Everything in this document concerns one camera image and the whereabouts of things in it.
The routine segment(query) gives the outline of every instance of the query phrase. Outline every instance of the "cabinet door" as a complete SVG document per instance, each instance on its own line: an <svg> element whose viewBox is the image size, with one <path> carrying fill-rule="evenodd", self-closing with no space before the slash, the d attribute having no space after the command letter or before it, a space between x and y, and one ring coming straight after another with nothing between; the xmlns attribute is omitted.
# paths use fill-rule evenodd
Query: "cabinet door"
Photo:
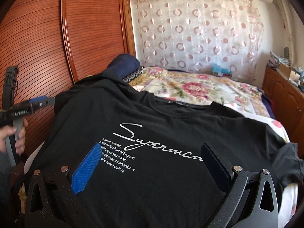
<svg viewBox="0 0 304 228"><path fill-rule="evenodd" d="M265 92L265 95L269 98L271 98L271 96L272 96L272 87L273 87L273 84L275 81L273 78L274 75L272 72L274 72L274 71L269 68L266 68L264 82L263 82L263 90Z"/></svg>
<svg viewBox="0 0 304 228"><path fill-rule="evenodd" d="M284 122L284 104L288 95L286 84L288 84L283 78L279 77L273 81L272 100L274 102L274 115L276 120Z"/></svg>
<svg viewBox="0 0 304 228"><path fill-rule="evenodd" d="M303 111L303 100L293 87L289 87L283 110L280 111L282 120L280 121L285 127L289 136L291 136L297 127Z"/></svg>
<svg viewBox="0 0 304 228"><path fill-rule="evenodd" d="M300 112L301 119L290 137L290 141L298 144L298 156L304 155L304 116L303 111Z"/></svg>

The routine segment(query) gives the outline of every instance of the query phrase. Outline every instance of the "clothing label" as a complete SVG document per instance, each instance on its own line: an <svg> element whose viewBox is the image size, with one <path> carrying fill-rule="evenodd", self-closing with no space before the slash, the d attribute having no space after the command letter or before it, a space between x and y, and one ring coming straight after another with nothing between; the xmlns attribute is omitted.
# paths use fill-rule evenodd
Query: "clothing label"
<svg viewBox="0 0 304 228"><path fill-rule="evenodd" d="M177 104L177 105L184 106L184 107L188 107L189 106L188 104L185 104L185 103L182 103L182 102L178 102L178 101L171 101L171 100L168 101L168 104Z"/></svg>

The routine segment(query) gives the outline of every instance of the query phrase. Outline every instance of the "dark cloth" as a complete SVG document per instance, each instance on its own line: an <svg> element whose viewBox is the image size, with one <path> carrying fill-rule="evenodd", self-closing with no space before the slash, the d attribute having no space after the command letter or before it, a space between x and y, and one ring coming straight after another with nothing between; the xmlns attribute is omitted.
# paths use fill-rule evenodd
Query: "dark cloth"
<svg viewBox="0 0 304 228"><path fill-rule="evenodd" d="M303 178L297 145L264 123L215 102L197 106L137 92L111 73L98 77L56 97L60 112L25 176L26 191L35 169L68 165L72 174L100 143L101 161L77 194L96 223L201 228L224 196L200 158L205 142L232 165L268 169L279 205L284 187Z"/></svg>
<svg viewBox="0 0 304 228"><path fill-rule="evenodd" d="M10 169L9 157L0 153L0 227L16 227L6 209L10 199Z"/></svg>
<svg viewBox="0 0 304 228"><path fill-rule="evenodd" d="M111 63L108 65L107 69L103 73L115 73L119 79L123 79L124 77L138 69L139 65L139 61L134 56L129 54L120 54L111 61ZM60 98L55 97L55 115L58 114L61 108L68 102L69 98L73 96L73 93L78 93L85 87L92 85L102 79L103 77L101 73L86 77L76 82L75 85L69 91L61 93Z"/></svg>
<svg viewBox="0 0 304 228"><path fill-rule="evenodd" d="M262 98L262 103L263 103L263 105L265 105L270 118L275 120L276 118L273 114L274 109L273 109L272 101L259 88L258 88L258 90L262 93L262 97L261 97Z"/></svg>
<svg viewBox="0 0 304 228"><path fill-rule="evenodd" d="M140 66L139 60L129 54L120 54L111 61L107 70L117 74L118 78L122 79L133 73Z"/></svg>

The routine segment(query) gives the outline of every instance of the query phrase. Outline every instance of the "device label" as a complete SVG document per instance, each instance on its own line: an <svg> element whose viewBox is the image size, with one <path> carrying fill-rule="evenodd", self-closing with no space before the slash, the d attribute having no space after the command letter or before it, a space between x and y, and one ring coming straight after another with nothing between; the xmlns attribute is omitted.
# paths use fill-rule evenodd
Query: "device label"
<svg viewBox="0 0 304 228"><path fill-rule="evenodd" d="M28 109L25 109L25 110L22 110L22 111L15 112L15 117L17 117L17 116L22 116L22 115L25 115L25 114L28 114L28 112L29 112Z"/></svg>

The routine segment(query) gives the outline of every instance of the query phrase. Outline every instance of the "wooden wardrobe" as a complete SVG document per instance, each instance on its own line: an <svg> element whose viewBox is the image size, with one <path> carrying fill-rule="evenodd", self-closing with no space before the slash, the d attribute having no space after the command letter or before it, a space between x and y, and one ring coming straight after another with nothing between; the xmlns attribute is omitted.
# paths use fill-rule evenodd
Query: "wooden wardrobe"
<svg viewBox="0 0 304 228"><path fill-rule="evenodd" d="M9 66L19 66L18 103L55 96L129 53L126 16L123 0L15 0L0 24L0 104ZM27 118L27 155L46 139L53 119L52 107Z"/></svg>

